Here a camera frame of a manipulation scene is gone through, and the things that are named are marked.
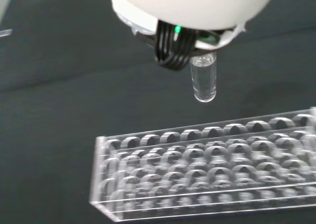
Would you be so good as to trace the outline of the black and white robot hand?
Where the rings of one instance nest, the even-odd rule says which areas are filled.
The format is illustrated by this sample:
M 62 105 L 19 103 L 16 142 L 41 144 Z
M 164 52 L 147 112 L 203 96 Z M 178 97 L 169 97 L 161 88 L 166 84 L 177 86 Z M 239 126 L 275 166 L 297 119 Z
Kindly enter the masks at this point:
M 156 62 L 179 71 L 193 56 L 223 48 L 245 30 L 264 1 L 111 0 L 117 17 L 153 47 Z

